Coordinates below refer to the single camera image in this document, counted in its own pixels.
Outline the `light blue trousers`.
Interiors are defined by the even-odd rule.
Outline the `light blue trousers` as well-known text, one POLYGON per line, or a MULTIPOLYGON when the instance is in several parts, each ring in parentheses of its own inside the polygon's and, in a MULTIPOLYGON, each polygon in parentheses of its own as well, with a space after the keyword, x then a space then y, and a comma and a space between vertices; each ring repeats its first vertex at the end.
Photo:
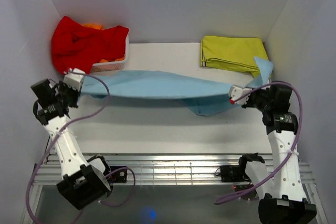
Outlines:
POLYGON ((81 93, 95 98, 107 95, 149 100, 179 100, 193 113, 212 116, 233 106, 231 83, 221 83, 163 71, 122 70, 112 76, 86 77, 81 93))

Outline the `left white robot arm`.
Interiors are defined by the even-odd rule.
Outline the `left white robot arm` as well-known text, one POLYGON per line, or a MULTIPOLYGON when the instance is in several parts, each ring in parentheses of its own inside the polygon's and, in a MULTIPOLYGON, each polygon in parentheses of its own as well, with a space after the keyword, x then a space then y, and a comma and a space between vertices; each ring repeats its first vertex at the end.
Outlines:
POLYGON ((105 158, 96 155, 85 159, 73 131, 66 125, 70 122, 69 108, 77 107, 80 84, 80 80, 65 78, 54 86, 48 79, 31 86, 37 97, 33 114, 56 141, 62 176, 57 189, 78 210, 104 195, 110 196, 113 190, 108 182, 111 168, 105 158))

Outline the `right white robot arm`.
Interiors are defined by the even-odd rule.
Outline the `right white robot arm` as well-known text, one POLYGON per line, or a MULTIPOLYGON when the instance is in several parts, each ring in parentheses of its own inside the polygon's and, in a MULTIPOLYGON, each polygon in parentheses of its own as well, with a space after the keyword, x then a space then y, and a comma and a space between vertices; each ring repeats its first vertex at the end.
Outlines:
POLYGON ((317 208, 308 202, 299 172, 297 141, 300 117, 289 111, 293 88, 284 83, 270 83, 265 89, 236 88, 243 108, 257 108, 272 150, 274 176, 266 178, 264 161, 258 154, 245 154, 239 160, 238 177, 251 180, 259 197, 261 223, 309 223, 317 208))

